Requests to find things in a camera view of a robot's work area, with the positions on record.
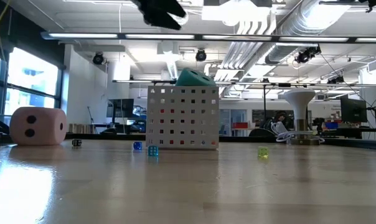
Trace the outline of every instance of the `pink foam die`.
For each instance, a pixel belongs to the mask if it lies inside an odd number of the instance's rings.
[[[60,144],[67,131],[66,114],[60,109],[21,107],[11,116],[9,134],[21,146]]]

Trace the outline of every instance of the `window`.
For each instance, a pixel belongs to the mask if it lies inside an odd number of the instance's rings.
[[[8,82],[55,95],[58,68],[21,49],[9,54]]]
[[[54,107],[54,99],[46,96],[38,96],[33,93],[7,89],[5,115],[12,115],[21,106],[38,106],[45,108]]]

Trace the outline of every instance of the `die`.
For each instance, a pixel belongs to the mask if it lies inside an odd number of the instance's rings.
[[[72,145],[73,146],[81,146],[82,145],[82,140],[81,139],[73,139],[72,140]]]
[[[216,86],[216,84],[202,72],[184,68],[176,81],[176,86]]]
[[[157,146],[148,147],[148,156],[158,156],[158,155],[159,155],[159,148]]]
[[[259,146],[258,147],[258,157],[268,157],[268,147]]]
[[[142,142],[134,142],[133,143],[133,149],[134,150],[142,150],[143,149],[143,143]]]
[[[21,107],[9,123],[9,135],[20,146],[51,146],[66,136],[66,114],[61,109]]]

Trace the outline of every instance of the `person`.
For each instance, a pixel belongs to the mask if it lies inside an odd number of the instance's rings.
[[[285,111],[276,111],[274,118],[268,118],[263,123],[263,125],[260,126],[260,127],[264,128],[264,129],[267,129],[269,131],[272,131],[271,124],[272,123],[277,123],[278,121],[281,121],[283,123],[283,125],[285,125],[285,121],[286,121],[285,118],[286,118],[286,112]]]

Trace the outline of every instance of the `white lamp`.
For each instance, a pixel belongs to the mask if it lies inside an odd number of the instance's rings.
[[[307,138],[305,134],[308,123],[306,119],[306,108],[314,96],[314,90],[305,88],[293,89],[284,94],[285,100],[293,107],[294,130],[297,133],[295,138],[290,139],[291,144],[319,144],[318,139]]]

